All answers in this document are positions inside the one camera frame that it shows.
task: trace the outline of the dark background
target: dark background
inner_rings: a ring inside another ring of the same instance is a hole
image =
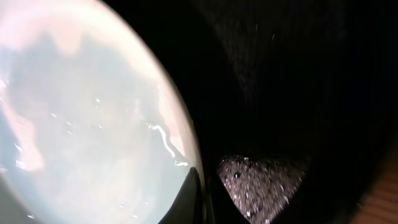
[[[195,125],[209,181],[225,155],[311,157],[273,223],[345,222],[396,131],[392,5],[105,1],[152,49]],[[216,221],[237,223],[209,184]]]

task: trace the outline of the speckled surface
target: speckled surface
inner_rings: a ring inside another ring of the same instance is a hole
[[[302,183],[307,161],[223,159],[218,173],[239,211],[252,223],[270,223]]]

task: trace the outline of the gray granule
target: gray granule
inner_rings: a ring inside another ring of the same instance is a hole
[[[218,173],[235,206],[252,224],[270,223],[300,186],[308,163],[229,157]]]

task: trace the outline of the glossy white surface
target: glossy white surface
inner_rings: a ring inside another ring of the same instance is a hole
[[[96,1],[0,8],[0,176],[26,219],[157,223],[201,161],[154,57]]]

